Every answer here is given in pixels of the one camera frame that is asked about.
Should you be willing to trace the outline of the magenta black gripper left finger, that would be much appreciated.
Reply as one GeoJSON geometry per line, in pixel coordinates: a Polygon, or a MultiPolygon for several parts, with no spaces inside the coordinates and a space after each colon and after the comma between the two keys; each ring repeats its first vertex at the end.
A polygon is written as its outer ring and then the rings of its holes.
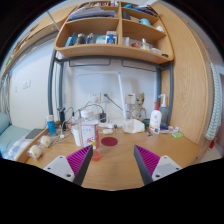
{"type": "Polygon", "coordinates": [[[82,185],[92,156],[93,146],[89,145],[66,157],[75,175],[74,184],[78,186],[82,185]]]}

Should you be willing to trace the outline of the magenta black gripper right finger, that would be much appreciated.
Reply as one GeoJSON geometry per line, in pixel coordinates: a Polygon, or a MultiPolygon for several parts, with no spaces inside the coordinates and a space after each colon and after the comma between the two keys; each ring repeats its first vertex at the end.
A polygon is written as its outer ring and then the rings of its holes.
{"type": "Polygon", "coordinates": [[[160,160],[160,157],[138,145],[134,146],[134,157],[136,159],[143,183],[145,185],[152,183],[152,175],[160,160]]]}

